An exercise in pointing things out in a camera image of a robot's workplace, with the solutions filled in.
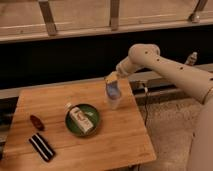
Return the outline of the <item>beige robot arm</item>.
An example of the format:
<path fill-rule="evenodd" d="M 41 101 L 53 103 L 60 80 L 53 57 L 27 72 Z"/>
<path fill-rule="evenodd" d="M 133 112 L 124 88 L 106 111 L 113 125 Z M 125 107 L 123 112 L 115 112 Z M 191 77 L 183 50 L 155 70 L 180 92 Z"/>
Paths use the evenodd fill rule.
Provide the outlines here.
<path fill-rule="evenodd" d="M 213 171 L 213 73 L 160 55 L 155 44 L 134 44 L 128 56 L 105 77 L 109 103 L 118 104 L 121 90 L 118 80 L 148 68 L 203 105 L 198 115 L 186 171 Z"/>

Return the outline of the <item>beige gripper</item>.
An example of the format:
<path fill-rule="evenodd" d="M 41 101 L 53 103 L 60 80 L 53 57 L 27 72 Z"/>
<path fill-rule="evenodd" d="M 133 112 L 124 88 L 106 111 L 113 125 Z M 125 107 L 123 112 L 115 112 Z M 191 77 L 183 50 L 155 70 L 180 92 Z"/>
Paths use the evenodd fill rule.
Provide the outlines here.
<path fill-rule="evenodd" d="M 134 64 L 129 57 L 126 57 L 116 65 L 116 71 L 111 72 L 104 80 L 107 84 L 110 84 L 119 78 L 130 76 L 140 69 L 141 66 Z"/>

